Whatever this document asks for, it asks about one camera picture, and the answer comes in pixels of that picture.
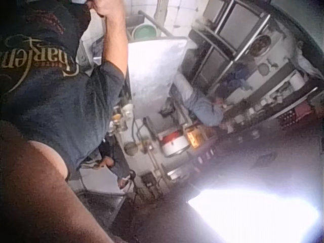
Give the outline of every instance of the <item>stainless steel surface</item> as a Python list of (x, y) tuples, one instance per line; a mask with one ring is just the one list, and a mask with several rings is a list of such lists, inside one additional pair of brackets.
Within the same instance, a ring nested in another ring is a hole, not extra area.
[(204, 12), (204, 17), (215, 22), (221, 14), (224, 4), (225, 3), (221, 0), (209, 0)]
[(206, 56), (204, 57), (203, 61), (201, 62), (201, 65), (200, 65), (199, 69), (197, 70), (195, 76), (194, 76), (193, 79), (192, 79), (192, 85), (195, 85), (195, 83), (196, 83), (196, 81), (197, 81), (197, 78), (198, 78), (198, 76), (200, 75), (201, 70), (203, 69), (203, 67), (204, 67), (204, 65), (206, 64), (207, 60), (208, 60), (209, 57), (211, 56), (213, 50), (214, 50), (213, 47), (211, 47), (211, 48), (208, 50)]
[(223, 50), (221, 50), (217, 45), (215, 45), (215, 43), (213, 43), (210, 39), (208, 39), (199, 29), (197, 29), (196, 27), (192, 27), (192, 29), (198, 33), (202, 38), (204, 38), (204, 40), (206, 40), (210, 45), (212, 45), (212, 47), (209, 49), (208, 53), (206, 54), (204, 60), (202, 61), (195, 77), (193, 78), (192, 83), (194, 84), (195, 81), (197, 80), (197, 77), (199, 76), (199, 74), (201, 73), (203, 67), (205, 66), (205, 64), (207, 63), (207, 61), (209, 60), (211, 54), (214, 51), (217, 51), (225, 60), (230, 60), (229, 57), (223, 52)]
[(247, 8), (235, 4), (228, 19), (219, 31), (219, 35), (235, 50), (238, 50), (259, 19), (259, 16)]
[(234, 6), (234, 4), (235, 4), (235, 0), (230, 0), (229, 3), (227, 4), (227, 6), (225, 7), (226, 10), (225, 10), (225, 12), (224, 12), (224, 14), (223, 14), (223, 17), (221, 18), (221, 20), (220, 20), (219, 23), (218, 23), (218, 26), (217, 26), (216, 29), (215, 29), (215, 33), (216, 33), (216, 34), (219, 33), (219, 31), (220, 31), (220, 29), (222, 28), (224, 22), (225, 22), (226, 19), (228, 18), (228, 15), (229, 15), (229, 13), (230, 13), (230, 10), (231, 10), (231, 8)]
[(166, 36), (173, 36), (171, 32), (169, 32), (167, 29), (165, 29), (162, 25), (157, 23), (152, 17), (150, 17), (148, 14), (144, 13), (142, 10), (138, 11), (139, 15), (145, 16), (152, 24), (154, 24), (158, 29), (160, 29)]
[(235, 2), (241, 5), (242, 7), (245, 7), (246, 9), (250, 10), (252, 13), (254, 13), (257, 16), (261, 17), (261, 14), (263, 13), (263, 11), (259, 9), (255, 4), (246, 3), (241, 0), (235, 0)]
[(263, 28), (266, 26), (270, 19), (269, 14), (264, 14), (262, 18), (258, 21), (256, 26), (253, 28), (251, 33), (248, 35), (246, 40), (243, 42), (241, 47), (238, 49), (237, 54), (235, 56), (235, 59), (233, 62), (230, 62), (228, 66), (224, 69), (224, 71), (218, 76), (218, 78), (214, 81), (213, 85), (211, 86), (208, 94), (211, 95), (216, 91), (218, 82), (223, 78), (223, 76), (226, 74), (226, 72), (230, 69), (230, 67), (234, 64), (234, 62), (238, 61), (248, 50), (249, 46), (253, 43), (255, 38), (258, 36), (258, 34), (263, 30)]
[(235, 49), (229, 45), (226, 41), (224, 41), (223, 38), (221, 38), (218, 34), (214, 33), (211, 29), (209, 29), (206, 25), (204, 25), (203, 23), (201, 23), (199, 20), (196, 21), (197, 24), (199, 24), (200, 27), (202, 27), (204, 30), (206, 30), (208, 33), (210, 33), (211, 35), (213, 35), (217, 40), (219, 40), (223, 45), (225, 45), (228, 49), (230, 49), (233, 54), (235, 54)]
[(215, 93), (217, 85), (219, 83), (219, 81), (221, 80), (221, 78), (227, 73), (227, 71), (231, 68), (231, 66), (233, 66), (234, 61), (231, 61), (225, 68), (224, 70), (221, 72), (221, 74), (219, 74), (218, 78), (215, 79), (215, 81), (213, 82), (211, 88), (208, 91), (208, 95), (211, 96)]
[(207, 80), (209, 84), (213, 79), (219, 75), (223, 68), (228, 64), (228, 60), (224, 59), (219, 52), (214, 50), (203, 69), (201, 70), (201, 75)]
[(129, 43), (129, 76), (136, 118), (160, 111), (187, 44), (173, 37)]

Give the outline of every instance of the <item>dark t-shirt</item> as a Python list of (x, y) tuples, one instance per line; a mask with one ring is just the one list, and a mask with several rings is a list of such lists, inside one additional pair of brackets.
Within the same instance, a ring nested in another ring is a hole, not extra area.
[(113, 159), (114, 166), (109, 169), (118, 178), (123, 179), (130, 175), (130, 167), (115, 137), (106, 137), (105, 141), (99, 145), (99, 152), (102, 158), (107, 156)]
[(84, 6), (76, 6), (30, 4), (0, 33), (1, 119), (56, 150), (70, 173), (103, 140), (124, 84), (110, 62), (91, 77), (80, 72), (75, 57), (83, 29), (74, 13)]

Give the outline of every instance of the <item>hand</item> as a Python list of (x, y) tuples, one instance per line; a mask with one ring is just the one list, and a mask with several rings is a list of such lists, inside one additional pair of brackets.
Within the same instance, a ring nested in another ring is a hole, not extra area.
[(89, 0), (87, 5), (109, 20), (125, 19), (126, 16), (124, 0)]

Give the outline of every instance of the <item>cloth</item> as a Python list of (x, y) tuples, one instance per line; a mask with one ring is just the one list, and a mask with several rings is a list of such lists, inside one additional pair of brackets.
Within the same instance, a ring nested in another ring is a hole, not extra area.
[(234, 70), (227, 74), (216, 90), (216, 96), (219, 98), (227, 99), (235, 90), (241, 88), (243, 90), (251, 89), (246, 79), (250, 75), (248, 67), (238, 63), (234, 66)]
[(126, 179), (130, 176), (130, 167), (127, 163), (122, 148), (114, 136), (106, 138), (100, 144), (99, 152), (102, 158), (107, 156), (113, 159), (114, 166), (109, 169), (119, 179)]
[(220, 107), (213, 104), (200, 90), (194, 89), (182, 74), (177, 73), (170, 94), (204, 125), (215, 127), (221, 123), (223, 112)]
[(124, 84), (110, 62), (91, 77), (79, 70), (75, 57), (88, 11), (56, 0), (34, 2), (0, 32), (1, 119), (57, 151), (70, 173), (103, 140)]

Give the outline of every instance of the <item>wire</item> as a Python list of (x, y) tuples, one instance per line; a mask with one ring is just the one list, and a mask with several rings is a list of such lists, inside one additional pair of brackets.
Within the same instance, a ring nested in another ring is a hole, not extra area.
[(135, 115), (133, 114), (133, 124), (132, 124), (132, 138), (134, 143), (136, 144), (135, 136), (134, 136), (134, 125), (135, 125)]

